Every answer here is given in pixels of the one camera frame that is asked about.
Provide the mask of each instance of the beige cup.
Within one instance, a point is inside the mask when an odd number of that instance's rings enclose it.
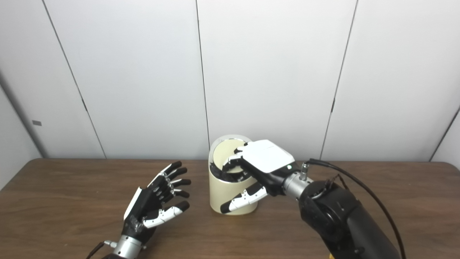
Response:
[[[244,189],[256,183],[256,180],[252,177],[242,180],[241,182],[226,182],[221,179],[217,179],[211,172],[211,164],[222,170],[227,158],[234,155],[234,150],[237,147],[241,147],[245,142],[251,141],[245,136],[241,135],[225,135],[218,138],[211,145],[211,151],[209,153],[208,169],[209,169],[209,201],[211,208],[220,212],[220,206],[225,202],[233,199],[239,193],[242,193]],[[240,172],[241,168],[237,166],[229,170],[227,173]],[[227,213],[226,215],[243,215],[254,211],[257,207],[257,202],[240,208],[234,212]]]

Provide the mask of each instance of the robotic hand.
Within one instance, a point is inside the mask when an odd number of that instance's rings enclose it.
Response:
[[[152,237],[157,226],[178,216],[187,210],[190,205],[186,201],[166,208],[163,204],[181,196],[188,198],[189,193],[175,189],[181,185],[190,185],[188,179],[173,181],[179,175],[187,172],[187,168],[180,168],[180,161],[168,165],[147,185],[146,188],[138,188],[123,216],[124,225],[121,238],[117,242],[104,241],[91,251],[90,258],[104,244],[114,248],[113,253],[103,259],[135,259],[139,252],[145,248],[145,244]]]
[[[335,178],[311,180],[309,164],[332,167],[311,159],[299,168],[291,154],[269,140],[246,143],[227,159],[223,170],[239,165],[258,182],[224,203],[221,212],[234,211],[267,194],[287,195],[298,202],[302,220],[321,236],[335,259],[399,259],[398,251],[348,188],[335,184]]]

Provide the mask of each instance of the black cable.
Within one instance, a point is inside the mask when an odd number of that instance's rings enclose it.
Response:
[[[89,252],[89,255],[87,256],[86,259],[90,259],[103,246],[104,246],[104,242],[100,242],[91,252]]]
[[[395,232],[396,240],[397,240],[398,246],[399,246],[399,251],[401,252],[401,259],[406,259],[406,252],[404,250],[403,240],[401,238],[401,235],[399,234],[399,231],[398,231],[398,228],[396,227],[395,222],[393,221],[393,218],[391,217],[391,215],[388,212],[388,210],[385,208],[385,205],[383,205],[382,201],[380,201],[380,199],[377,197],[377,195],[375,195],[375,193],[369,187],[367,187],[363,182],[361,182],[358,178],[354,177],[349,172],[347,172],[347,171],[343,170],[342,168],[340,168],[338,166],[335,166],[335,165],[333,165],[333,164],[331,164],[329,162],[318,160],[318,159],[310,159],[309,161],[307,161],[307,163],[311,164],[311,165],[321,165],[321,166],[329,167],[329,168],[332,168],[332,169],[334,169],[336,171],[339,171],[342,174],[348,176],[354,182],[356,182],[364,190],[366,190],[366,192],[369,193],[369,195],[371,195],[372,198],[377,202],[377,204],[380,206],[380,208],[382,209],[383,213],[387,217],[388,221],[390,222],[391,228],[393,228],[393,231]]]

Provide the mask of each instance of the white wall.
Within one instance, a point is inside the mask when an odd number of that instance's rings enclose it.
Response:
[[[0,81],[44,155],[104,158],[42,2],[0,1],[0,39]]]
[[[430,159],[460,104],[459,12],[359,1],[323,159]]]
[[[319,157],[355,0],[198,0],[211,142],[270,139]]]
[[[108,158],[204,159],[195,0],[46,0]]]
[[[451,163],[460,169],[460,118],[458,116],[452,122],[432,161]]]
[[[30,160],[39,158],[24,125],[0,86],[0,190]]]
[[[428,161],[460,104],[455,0],[45,3],[108,158],[206,158],[242,134],[298,159]],[[0,38],[44,154],[105,157],[43,3],[0,2]]]

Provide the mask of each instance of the wood grain surface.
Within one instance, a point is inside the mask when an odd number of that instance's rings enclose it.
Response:
[[[85,258],[103,240],[118,241],[136,191],[171,160],[36,159],[0,191],[1,258]],[[183,161],[192,180],[190,209],[160,226],[141,259],[327,259],[319,236],[296,202],[267,197],[257,210],[226,216],[209,206],[207,162]],[[385,203],[408,258],[460,258],[460,173],[446,163],[337,162]],[[312,179],[335,175],[313,166]],[[346,180],[395,241],[376,203]],[[174,204],[181,201],[175,198]],[[103,247],[93,258],[111,249]]]

